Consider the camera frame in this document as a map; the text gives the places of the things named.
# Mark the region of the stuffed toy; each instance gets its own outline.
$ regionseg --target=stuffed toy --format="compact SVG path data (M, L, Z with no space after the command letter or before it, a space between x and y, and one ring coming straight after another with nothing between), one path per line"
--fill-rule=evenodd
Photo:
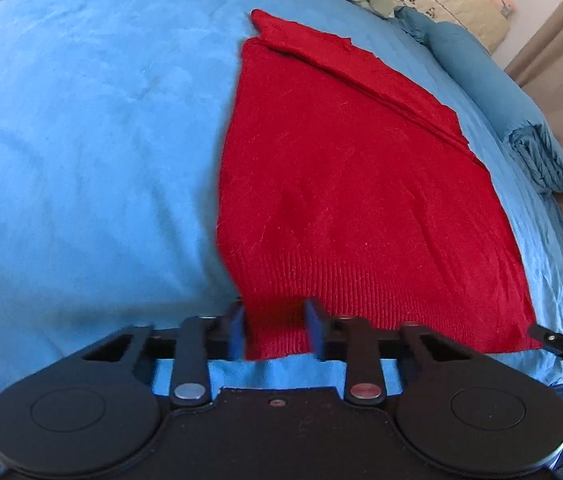
M513 0L490 0L497 10L501 12L506 18L511 17L515 10L517 10L517 6Z

